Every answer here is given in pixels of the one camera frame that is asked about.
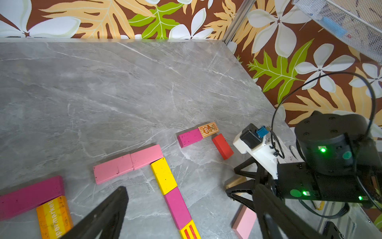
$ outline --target orange block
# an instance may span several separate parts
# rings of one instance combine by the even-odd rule
[[[59,196],[37,207],[37,216],[42,239],[60,238],[73,227],[65,196]]]

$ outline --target gray marble table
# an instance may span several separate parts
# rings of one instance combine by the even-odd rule
[[[0,43],[0,194],[61,175],[76,224],[118,186],[129,204],[120,238],[180,238],[149,166],[96,185],[92,167],[160,144],[204,239],[237,238],[240,207],[225,194],[247,159],[233,146],[271,103],[220,41]],[[235,154],[211,137],[181,149],[176,134],[215,121]],[[276,133],[293,133],[280,119]],[[319,220],[288,205],[312,226]],[[0,222],[0,238],[41,238],[35,210]],[[250,238],[262,238],[258,223]]]

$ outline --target pink block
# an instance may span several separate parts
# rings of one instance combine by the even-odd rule
[[[248,239],[253,225],[255,224],[256,218],[256,213],[243,205],[232,227],[238,238]]]
[[[179,188],[176,187],[169,193],[164,195],[168,208],[170,209],[172,218],[178,230],[182,230],[183,227],[189,223],[192,218],[188,212],[185,201],[180,194]]]
[[[98,185],[133,170],[133,162],[129,154],[93,167],[95,182]]]
[[[199,142],[202,139],[203,139],[203,135],[200,132],[199,128],[196,128],[196,129],[191,130],[187,133],[183,133],[181,135],[178,135],[178,141],[179,141],[181,148],[184,148],[188,145]]]
[[[0,221],[10,219],[52,199],[65,195],[61,176],[55,176],[0,196]]]
[[[131,154],[134,170],[140,169],[161,158],[163,158],[163,153],[159,145],[154,145]]]

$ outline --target yellow block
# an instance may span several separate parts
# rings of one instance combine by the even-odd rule
[[[182,239],[201,239],[194,220],[191,220],[179,233]]]
[[[161,158],[152,163],[151,169],[163,195],[166,195],[178,186],[165,158]]]
[[[60,238],[73,227],[65,196],[59,196],[37,207],[37,216],[42,239]]]
[[[203,138],[219,132],[219,128],[217,127],[215,122],[200,126],[199,130],[202,133]]]

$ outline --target black cable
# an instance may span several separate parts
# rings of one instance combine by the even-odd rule
[[[277,142],[277,144],[278,144],[278,147],[280,148],[281,154],[280,154],[279,151],[276,149],[276,144],[273,142],[273,139],[272,139],[273,136],[274,136],[275,139],[276,139],[276,142]],[[281,148],[280,141],[278,140],[277,135],[275,134],[275,132],[273,132],[273,130],[270,130],[270,138],[271,138],[272,146],[273,146],[273,148],[275,149],[276,153],[277,153],[281,158],[285,158],[284,151],[283,151],[283,149]]]
[[[361,76],[360,74],[357,74],[357,73],[353,73],[353,72],[331,72],[331,73],[328,73],[328,74],[324,74],[324,75],[320,75],[314,79],[311,79],[307,82],[305,82],[303,85],[297,87],[294,91],[292,91],[291,93],[289,93],[285,98],[283,98],[283,100],[278,104],[273,116],[272,116],[272,123],[271,123],[271,127],[270,129],[273,131],[273,124],[274,124],[274,121],[275,121],[275,117],[276,117],[276,112],[277,110],[280,108],[280,106],[286,101],[286,99],[288,99],[291,95],[293,95],[296,91],[298,91],[299,89],[301,89],[303,86],[315,81],[315,80],[318,80],[320,79],[321,77],[324,77],[324,76],[329,76],[329,75],[336,75],[336,74],[348,74],[348,75],[353,75],[353,76],[356,76],[358,77],[359,79],[361,79],[365,85],[367,86],[369,92],[370,92],[370,95],[371,95],[371,113],[370,113],[370,117],[369,117],[369,124],[367,125],[367,128],[366,128],[366,131],[365,131],[365,134],[359,139],[359,140],[362,140],[364,137],[367,137],[369,134],[370,134],[370,130],[371,130],[371,126],[373,124],[373,121],[374,121],[374,118],[375,118],[375,114],[376,114],[376,106],[377,106],[377,101],[376,101],[376,95],[374,93],[374,90],[371,86],[371,84],[369,83],[369,81],[366,80],[366,78],[364,78],[363,76]],[[358,152],[354,154],[355,157],[354,157],[354,176],[357,180],[357,183],[358,185],[361,187],[361,189],[364,191],[364,193],[369,197],[369,199],[372,201],[372,203],[375,205],[376,208],[378,208],[380,211],[382,211],[381,207],[373,200],[373,197],[371,197],[370,193],[368,192],[368,190],[365,188],[365,186],[362,184],[361,180],[359,179],[358,175],[357,175],[357,155],[358,155]]]
[[[271,126],[270,126],[270,129],[273,130],[273,123],[275,121],[275,116],[276,116],[276,112],[278,111],[278,109],[280,108],[280,106],[284,103],[284,101],[286,101],[286,99],[288,99],[291,95],[293,95],[296,91],[298,91],[299,89],[301,89],[303,86],[311,83],[312,81],[315,81],[315,80],[318,80],[320,79],[321,77],[324,77],[324,76],[328,76],[328,75],[336,75],[336,74],[348,74],[348,75],[353,75],[353,76],[356,76],[358,78],[360,78],[367,86],[367,88],[369,89],[370,91],[370,94],[371,94],[371,113],[370,113],[370,117],[369,117],[369,125],[367,126],[367,129],[366,129],[366,132],[365,132],[365,135],[369,135],[370,133],[370,129],[371,129],[371,126],[373,124],[373,121],[374,121],[374,117],[375,117],[375,114],[376,114],[376,105],[377,105],[377,102],[376,102],[376,95],[374,93],[374,90],[373,88],[371,87],[371,84],[363,77],[361,76],[360,74],[357,74],[357,73],[353,73],[353,72],[331,72],[331,73],[327,73],[327,74],[324,74],[324,75],[321,75],[321,76],[318,76],[308,82],[305,82],[302,86],[299,86],[297,87],[294,91],[292,91],[291,93],[289,93],[277,106],[274,114],[273,114],[273,117],[272,117],[272,123],[271,123]]]
[[[320,216],[322,218],[328,218],[328,219],[336,219],[336,218],[340,218],[342,216],[344,216],[345,214],[347,214],[349,211],[350,211],[350,206],[348,203],[345,203],[345,205],[343,206],[343,208],[341,208],[337,214],[334,214],[334,215],[331,215],[331,216],[324,216],[324,215],[321,215],[321,214],[318,214],[316,213],[313,209],[311,209],[305,202],[303,202],[301,199],[298,200],[306,209],[308,209],[311,213],[317,215],[317,216]]]

